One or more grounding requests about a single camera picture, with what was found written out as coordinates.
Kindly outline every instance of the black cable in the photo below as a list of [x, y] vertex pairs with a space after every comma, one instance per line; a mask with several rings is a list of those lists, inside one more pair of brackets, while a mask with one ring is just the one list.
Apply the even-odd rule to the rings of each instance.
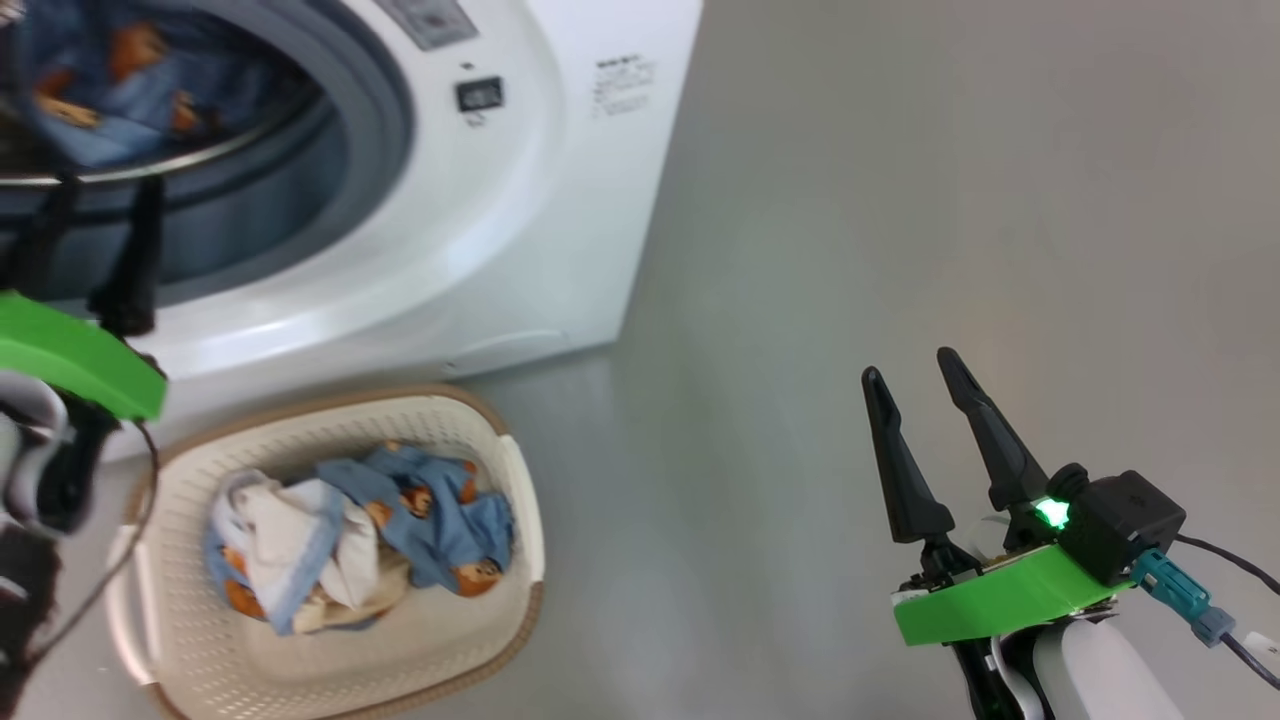
[[1280, 594], [1280, 582], [1276, 582], [1276, 579], [1272, 578], [1271, 575], [1268, 575], [1262, 568], [1258, 568], [1257, 565], [1249, 562], [1248, 560], [1240, 557], [1239, 555], [1235, 555], [1234, 552], [1222, 550], [1221, 547], [1217, 547], [1213, 543], [1208, 543], [1208, 542], [1204, 542], [1202, 539], [1197, 539], [1197, 538], [1192, 538], [1192, 537], [1187, 537], [1187, 536], [1178, 536], [1178, 542], [1184, 542], [1184, 543], [1187, 543], [1187, 544], [1189, 544], [1192, 547], [1198, 547], [1201, 550], [1212, 552], [1213, 555], [1217, 555], [1220, 557], [1225, 557], [1226, 560], [1230, 560], [1231, 562], [1236, 564], [1245, 573], [1248, 573], [1248, 574], [1253, 575], [1254, 578], [1262, 580], [1262, 584], [1267, 585], [1271, 589], [1271, 592], [1274, 592], [1276, 594]]
[[72, 612], [70, 618], [67, 619], [67, 623], [63, 624], [61, 629], [59, 629], [58, 633], [55, 633], [54, 637], [50, 638], [44, 647], [31, 653], [31, 657], [27, 660], [27, 673], [35, 673], [36, 666], [38, 666], [40, 662], [45, 660], [45, 657], [49, 657], [49, 653], [52, 652], [55, 647], [58, 647], [58, 643], [67, 639], [67, 635], [69, 635], [72, 630], [74, 630], [76, 626], [79, 625], [81, 620], [83, 620], [84, 616], [88, 615], [88, 611], [92, 610], [95, 605], [97, 605], [97, 601], [102, 597], [102, 593], [106, 592], [106, 587], [111, 584], [111, 580], [114, 580], [115, 577], [119, 575], [122, 570], [124, 570], [124, 566], [129, 564], [129, 560], [133, 559], [133, 551], [137, 550], [138, 542], [142, 541], [142, 534], [146, 532], [147, 525], [151, 523], [151, 511], [155, 510], [156, 491], [159, 489], [160, 484], [160, 451], [156, 448], [156, 442], [151, 437], [151, 432], [147, 430], [146, 425], [143, 425], [142, 423], [133, 423], [133, 424], [138, 428], [138, 432], [142, 433], [142, 439], [146, 441], [147, 451], [151, 454], [151, 482], [147, 488], [146, 507], [143, 507], [142, 515], [138, 516], [136, 529], [133, 530], [133, 537], [129, 538], [129, 544], [124, 547], [124, 555], [122, 555], [120, 559], [115, 561], [115, 565], [111, 565], [111, 568], [106, 571], [106, 574], [102, 575], [102, 578], [97, 582], [96, 585], [93, 585], [93, 589], [90, 591], [88, 597], [86, 597], [84, 602], [82, 602], [81, 606], [76, 609], [76, 612]]
[[1226, 644], [1226, 647], [1231, 648], [1231, 652], [1234, 652], [1236, 657], [1243, 660], [1244, 664], [1249, 666], [1249, 670], [1253, 670], [1254, 673], [1258, 674], [1260, 678], [1270, 683], [1272, 688], [1280, 691], [1280, 678], [1276, 678], [1275, 674], [1271, 673], [1271, 670], [1263, 667], [1262, 664], [1258, 662], [1257, 657], [1253, 657], [1253, 655], [1249, 651], [1244, 650], [1244, 646], [1240, 644], [1240, 641], [1231, 637], [1231, 633], [1226, 633], [1222, 635], [1222, 643]]

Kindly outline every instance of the green bracket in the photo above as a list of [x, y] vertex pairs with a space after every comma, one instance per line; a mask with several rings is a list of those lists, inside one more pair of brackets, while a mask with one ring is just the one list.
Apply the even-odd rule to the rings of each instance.
[[946, 589], [899, 603], [897, 629], [909, 646], [1006, 635], [1065, 618], [1117, 594], [1053, 544]]
[[0, 292], [0, 369], [96, 402], [120, 420], [154, 420], [168, 380], [93, 323]]

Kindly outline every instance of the basket handle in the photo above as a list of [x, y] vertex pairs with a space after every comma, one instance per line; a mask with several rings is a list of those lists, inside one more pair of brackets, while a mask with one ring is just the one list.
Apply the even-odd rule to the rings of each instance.
[[[115, 539], [111, 541], [111, 551], [106, 559], [108, 568], [114, 566], [124, 556], [124, 551], [129, 546], [129, 539], [133, 538], [136, 530], [134, 525], [122, 525], [115, 532]], [[138, 543], [134, 552], [141, 551], [142, 543]], [[143, 565], [145, 562], [138, 565], [140, 573], [142, 573]], [[140, 685], [151, 685], [156, 682], [155, 675], [151, 674], [151, 656], [143, 647], [143, 642], [133, 626], [127, 575], [128, 573], [118, 574], [106, 587], [106, 621], [111, 628], [111, 641], [115, 643], [116, 655], [124, 662], [124, 669], [128, 670], [129, 675]]]

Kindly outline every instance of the beige plastic basket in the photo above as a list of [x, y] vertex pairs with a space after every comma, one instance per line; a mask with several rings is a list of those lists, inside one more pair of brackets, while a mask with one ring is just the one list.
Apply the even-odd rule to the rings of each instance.
[[[276, 477], [385, 439], [474, 460], [516, 521], [512, 565], [479, 598], [417, 589], [372, 628], [278, 638], [221, 601], [201, 553], [219, 480], [242, 468]], [[147, 487], [114, 543], [119, 557]], [[137, 611], [122, 575], [106, 596], [111, 637], [161, 714], [182, 720], [388, 717], [497, 673], [527, 642], [541, 605], [543, 530], [529, 469], [502, 419], [448, 386], [366, 393], [259, 416], [165, 454], [155, 515], [133, 561]], [[141, 615], [146, 639], [136, 632]]]

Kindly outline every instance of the gray floor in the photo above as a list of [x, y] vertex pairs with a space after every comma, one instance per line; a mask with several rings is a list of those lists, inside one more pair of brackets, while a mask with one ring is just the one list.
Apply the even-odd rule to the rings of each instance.
[[[986, 484], [943, 343], [1047, 468], [1139, 469], [1271, 562], [1277, 27], [1245, 0], [710, 0], [622, 341], [470, 383], [535, 473], [541, 624], [413, 716], [965, 717], [948, 653], [892, 624], [916, 550], [890, 542], [858, 387], [879, 364], [966, 525]], [[1280, 638], [1257, 583], [1174, 557]], [[1274, 716], [1226, 651], [1123, 607], [1188, 717]], [[23, 717], [150, 714], [95, 618]]]

